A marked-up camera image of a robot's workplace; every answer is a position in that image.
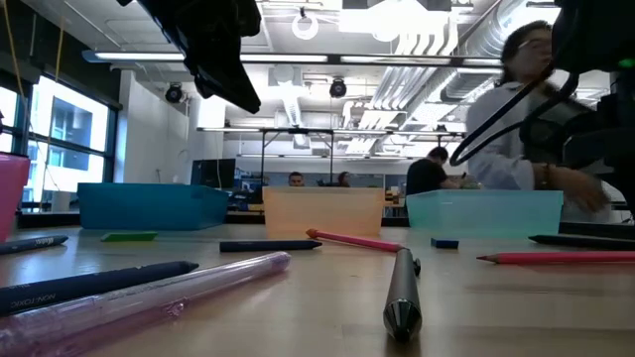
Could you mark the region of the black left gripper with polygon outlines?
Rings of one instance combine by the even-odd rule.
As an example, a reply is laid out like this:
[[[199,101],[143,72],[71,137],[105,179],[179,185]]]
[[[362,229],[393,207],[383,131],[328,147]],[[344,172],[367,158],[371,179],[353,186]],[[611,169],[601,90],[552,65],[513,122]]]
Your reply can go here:
[[[257,113],[261,101],[239,55],[244,37],[259,34],[255,0],[118,0],[137,3],[184,56],[198,93]]]

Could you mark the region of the black pen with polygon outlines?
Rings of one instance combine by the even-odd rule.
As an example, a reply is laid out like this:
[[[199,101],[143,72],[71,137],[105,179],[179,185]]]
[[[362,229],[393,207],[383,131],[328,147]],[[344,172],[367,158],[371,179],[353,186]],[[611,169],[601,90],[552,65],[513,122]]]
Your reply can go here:
[[[535,235],[529,240],[543,245],[595,250],[635,251],[635,240],[591,236]]]
[[[399,343],[409,343],[421,330],[423,314],[417,282],[420,272],[421,262],[409,249],[397,252],[383,322],[388,334]]]

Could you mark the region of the black marker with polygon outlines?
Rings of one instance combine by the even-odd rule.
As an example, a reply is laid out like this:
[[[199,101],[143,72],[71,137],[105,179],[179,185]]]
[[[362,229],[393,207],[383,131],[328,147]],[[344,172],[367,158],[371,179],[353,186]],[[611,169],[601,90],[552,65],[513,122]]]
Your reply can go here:
[[[321,243],[314,240],[279,240],[279,241],[222,241],[219,243],[221,253],[312,250]]]

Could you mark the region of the purple transparent pen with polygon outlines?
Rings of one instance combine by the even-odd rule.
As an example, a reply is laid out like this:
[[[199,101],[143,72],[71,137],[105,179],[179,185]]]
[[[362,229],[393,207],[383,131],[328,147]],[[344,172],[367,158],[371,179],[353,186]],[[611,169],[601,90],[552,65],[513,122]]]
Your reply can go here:
[[[274,252],[10,315],[0,319],[0,357],[78,355],[142,316],[176,317],[191,301],[285,271],[291,259]]]

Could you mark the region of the blue pen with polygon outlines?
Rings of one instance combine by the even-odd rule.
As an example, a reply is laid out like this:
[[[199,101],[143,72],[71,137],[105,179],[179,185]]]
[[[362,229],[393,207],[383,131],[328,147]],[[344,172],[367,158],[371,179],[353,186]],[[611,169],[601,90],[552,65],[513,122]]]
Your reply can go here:
[[[0,256],[62,245],[67,236],[48,236],[0,243]]]

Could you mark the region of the black bar with light strips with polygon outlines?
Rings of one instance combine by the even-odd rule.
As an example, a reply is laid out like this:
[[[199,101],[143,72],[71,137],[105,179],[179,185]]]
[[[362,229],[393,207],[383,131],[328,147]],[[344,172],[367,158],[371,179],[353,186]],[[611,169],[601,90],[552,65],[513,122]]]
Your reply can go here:
[[[97,52],[83,51],[88,62],[182,62],[188,60],[180,53],[148,52]],[[456,67],[499,68],[496,58],[457,56],[396,56],[396,55],[342,55],[342,54],[278,54],[247,53],[239,56],[245,64],[325,64],[325,65],[369,65],[398,67]]]

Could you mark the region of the distant bar with light strips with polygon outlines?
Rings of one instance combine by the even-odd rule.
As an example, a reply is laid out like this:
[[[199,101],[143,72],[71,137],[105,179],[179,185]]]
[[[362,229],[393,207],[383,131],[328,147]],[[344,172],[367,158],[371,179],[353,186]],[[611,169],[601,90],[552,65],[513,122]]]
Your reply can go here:
[[[325,129],[306,127],[284,127],[284,128],[247,128],[247,127],[225,127],[225,128],[203,128],[197,127],[198,132],[219,132],[219,133],[286,133],[286,134],[327,134],[327,135],[351,135],[351,136],[426,136],[426,137],[452,137],[465,138],[464,132],[443,132],[443,131],[395,131],[395,130],[352,130],[352,129]]]

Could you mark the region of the black computer monitor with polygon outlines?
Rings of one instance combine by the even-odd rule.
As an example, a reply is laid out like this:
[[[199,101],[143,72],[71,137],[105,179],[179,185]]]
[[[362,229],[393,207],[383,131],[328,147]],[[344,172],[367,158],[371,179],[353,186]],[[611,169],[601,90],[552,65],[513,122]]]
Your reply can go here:
[[[196,160],[192,162],[190,183],[212,188],[234,187],[235,159]]]

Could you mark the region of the mint green plastic bin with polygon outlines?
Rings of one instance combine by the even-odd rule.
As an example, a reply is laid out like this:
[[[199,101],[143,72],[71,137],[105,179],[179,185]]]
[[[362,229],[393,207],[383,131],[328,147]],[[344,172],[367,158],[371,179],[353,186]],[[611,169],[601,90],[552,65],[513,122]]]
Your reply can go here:
[[[432,238],[520,238],[559,232],[560,191],[441,189],[406,197],[410,227]]]

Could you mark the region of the blue plastic bin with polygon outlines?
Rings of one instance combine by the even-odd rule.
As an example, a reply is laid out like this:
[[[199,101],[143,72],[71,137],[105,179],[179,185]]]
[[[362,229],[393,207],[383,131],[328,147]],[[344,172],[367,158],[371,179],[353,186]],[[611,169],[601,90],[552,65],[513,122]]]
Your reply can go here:
[[[81,183],[80,225],[96,230],[193,231],[224,222],[229,194],[205,185]]]

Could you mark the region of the orange translucent plastic bin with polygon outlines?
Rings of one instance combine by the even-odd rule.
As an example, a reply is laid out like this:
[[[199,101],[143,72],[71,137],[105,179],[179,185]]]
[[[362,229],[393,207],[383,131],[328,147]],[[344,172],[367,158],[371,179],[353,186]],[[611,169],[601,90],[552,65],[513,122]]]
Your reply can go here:
[[[267,186],[263,204],[271,239],[304,238],[309,229],[377,237],[384,191],[373,187]]]

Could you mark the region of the white ceiling pipes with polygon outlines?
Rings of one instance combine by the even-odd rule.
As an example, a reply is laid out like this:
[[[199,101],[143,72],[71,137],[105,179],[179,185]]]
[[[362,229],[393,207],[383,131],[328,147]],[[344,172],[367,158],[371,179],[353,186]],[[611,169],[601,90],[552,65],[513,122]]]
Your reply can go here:
[[[446,25],[430,33],[402,34],[396,55],[447,56],[458,42],[457,24]],[[436,67],[389,66],[370,100],[370,108],[378,110],[402,110],[428,81]]]

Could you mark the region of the large glass window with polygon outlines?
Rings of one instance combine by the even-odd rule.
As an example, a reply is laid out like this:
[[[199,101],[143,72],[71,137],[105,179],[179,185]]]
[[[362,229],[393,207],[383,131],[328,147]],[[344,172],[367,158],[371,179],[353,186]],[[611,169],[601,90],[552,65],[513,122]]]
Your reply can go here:
[[[29,158],[20,210],[78,210],[77,188],[110,180],[118,112],[42,76],[20,93],[0,86],[0,152]]]

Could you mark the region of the pink plastic cup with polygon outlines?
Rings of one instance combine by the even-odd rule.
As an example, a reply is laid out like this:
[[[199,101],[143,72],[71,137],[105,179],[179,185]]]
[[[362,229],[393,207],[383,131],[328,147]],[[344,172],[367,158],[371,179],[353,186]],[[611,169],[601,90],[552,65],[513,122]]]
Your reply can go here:
[[[28,157],[0,152],[0,243],[4,243],[22,201],[31,161]]]

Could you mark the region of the dark navy marker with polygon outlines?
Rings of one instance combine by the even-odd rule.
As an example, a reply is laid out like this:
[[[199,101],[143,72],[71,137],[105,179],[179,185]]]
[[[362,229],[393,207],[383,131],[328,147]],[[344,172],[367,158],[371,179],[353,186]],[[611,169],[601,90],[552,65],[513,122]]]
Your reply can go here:
[[[0,316],[184,275],[198,267],[174,261],[4,287],[0,288]]]

